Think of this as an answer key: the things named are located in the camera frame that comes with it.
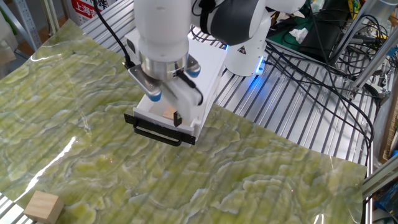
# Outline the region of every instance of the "blue led light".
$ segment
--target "blue led light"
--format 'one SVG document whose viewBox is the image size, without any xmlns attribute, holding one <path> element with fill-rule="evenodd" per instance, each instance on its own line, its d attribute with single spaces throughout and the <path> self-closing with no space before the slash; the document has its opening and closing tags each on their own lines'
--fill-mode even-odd
<svg viewBox="0 0 398 224">
<path fill-rule="evenodd" d="M 262 73 L 262 70 L 260 70 L 260 68 L 261 68 L 261 63 L 262 63 L 262 60 L 264 59 L 264 56 L 262 56 L 261 58 L 260 58 L 260 62 L 259 62 L 259 64 L 257 65 L 257 69 L 256 69 L 256 73 Z"/>
</svg>

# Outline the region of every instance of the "plastic sheet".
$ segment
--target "plastic sheet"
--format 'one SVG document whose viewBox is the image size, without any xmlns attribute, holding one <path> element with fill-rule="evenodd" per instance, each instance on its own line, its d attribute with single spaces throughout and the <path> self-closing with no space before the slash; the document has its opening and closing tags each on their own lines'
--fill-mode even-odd
<svg viewBox="0 0 398 224">
<path fill-rule="evenodd" d="M 134 134 L 122 61 L 68 21 L 0 81 L 0 192 L 59 195 L 57 223 L 359 223 L 365 167 L 219 106 L 191 148 Z"/>
</svg>

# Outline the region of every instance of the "red sign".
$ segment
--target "red sign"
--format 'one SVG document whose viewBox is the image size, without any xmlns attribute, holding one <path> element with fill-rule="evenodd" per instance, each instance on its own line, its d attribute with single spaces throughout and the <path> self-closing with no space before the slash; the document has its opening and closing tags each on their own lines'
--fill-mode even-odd
<svg viewBox="0 0 398 224">
<path fill-rule="evenodd" d="M 72 0 L 72 7 L 77 13 L 87 18 L 92 18 L 97 15 L 97 13 L 94 10 L 94 6 L 89 5 L 80 0 Z"/>
</svg>

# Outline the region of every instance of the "blue object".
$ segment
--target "blue object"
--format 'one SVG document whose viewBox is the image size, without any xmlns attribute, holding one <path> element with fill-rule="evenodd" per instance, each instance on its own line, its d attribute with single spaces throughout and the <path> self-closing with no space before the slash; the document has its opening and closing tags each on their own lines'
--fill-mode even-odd
<svg viewBox="0 0 398 224">
<path fill-rule="evenodd" d="M 261 68 L 261 64 L 262 64 L 262 61 L 264 60 L 264 56 L 262 56 L 261 58 L 260 58 L 260 62 L 259 62 L 259 64 L 257 65 L 257 69 L 256 69 L 256 73 L 262 73 L 263 72 L 263 68 Z"/>
<path fill-rule="evenodd" d="M 392 47 L 388 52 L 387 56 L 393 57 L 398 51 L 398 47 Z"/>
<path fill-rule="evenodd" d="M 200 70 L 199 70 L 199 72 L 193 72 L 193 71 L 186 70 L 186 72 L 187 72 L 188 75 L 191 76 L 192 78 L 196 78 L 196 77 L 199 76 L 199 74 L 200 74 Z"/>
<path fill-rule="evenodd" d="M 162 94 L 159 94 L 157 96 L 148 96 L 149 99 L 153 102 L 158 102 L 160 100 L 160 98 L 162 97 Z"/>
</svg>

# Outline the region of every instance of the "silver metal ring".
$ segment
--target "silver metal ring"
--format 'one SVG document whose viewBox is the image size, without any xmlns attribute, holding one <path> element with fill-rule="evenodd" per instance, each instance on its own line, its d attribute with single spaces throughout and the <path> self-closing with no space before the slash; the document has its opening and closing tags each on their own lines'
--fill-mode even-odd
<svg viewBox="0 0 398 224">
<path fill-rule="evenodd" d="M 183 70 L 187 64 L 188 54 L 176 62 L 156 62 L 139 52 L 142 70 L 156 80 L 171 80 L 178 70 Z"/>
</svg>

